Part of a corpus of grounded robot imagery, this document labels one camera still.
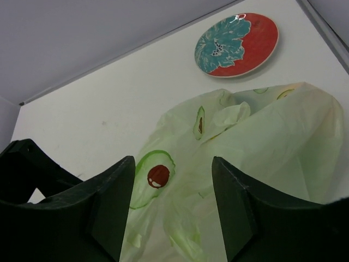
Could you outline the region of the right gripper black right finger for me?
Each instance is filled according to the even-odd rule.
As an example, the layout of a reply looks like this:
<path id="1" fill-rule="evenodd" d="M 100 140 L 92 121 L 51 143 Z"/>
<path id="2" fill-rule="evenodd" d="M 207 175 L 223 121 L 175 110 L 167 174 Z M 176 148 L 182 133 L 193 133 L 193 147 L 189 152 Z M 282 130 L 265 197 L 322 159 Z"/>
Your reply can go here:
<path id="1" fill-rule="evenodd" d="M 348 261 L 348 199 L 296 198 L 221 157 L 212 179 L 228 261 Z"/>

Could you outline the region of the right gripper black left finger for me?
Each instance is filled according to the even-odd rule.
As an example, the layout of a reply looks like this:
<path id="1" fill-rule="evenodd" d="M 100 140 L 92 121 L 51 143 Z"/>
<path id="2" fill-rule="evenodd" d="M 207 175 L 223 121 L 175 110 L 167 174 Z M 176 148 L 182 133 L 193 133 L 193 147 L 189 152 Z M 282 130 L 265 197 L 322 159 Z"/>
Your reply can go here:
<path id="1" fill-rule="evenodd" d="M 1 153 L 1 261 L 118 261 L 135 160 L 83 181 L 31 139 Z"/>

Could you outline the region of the light green plastic bag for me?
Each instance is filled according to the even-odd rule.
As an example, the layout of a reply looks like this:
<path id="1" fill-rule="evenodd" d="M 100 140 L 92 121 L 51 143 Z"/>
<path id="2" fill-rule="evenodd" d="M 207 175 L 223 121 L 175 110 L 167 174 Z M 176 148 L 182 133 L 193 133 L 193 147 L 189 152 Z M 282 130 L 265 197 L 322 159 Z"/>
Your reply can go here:
<path id="1" fill-rule="evenodd" d="M 226 261 L 213 158 L 322 204 L 343 141 L 342 106 L 306 82 L 220 89 L 175 106 L 136 157 L 120 260 Z"/>

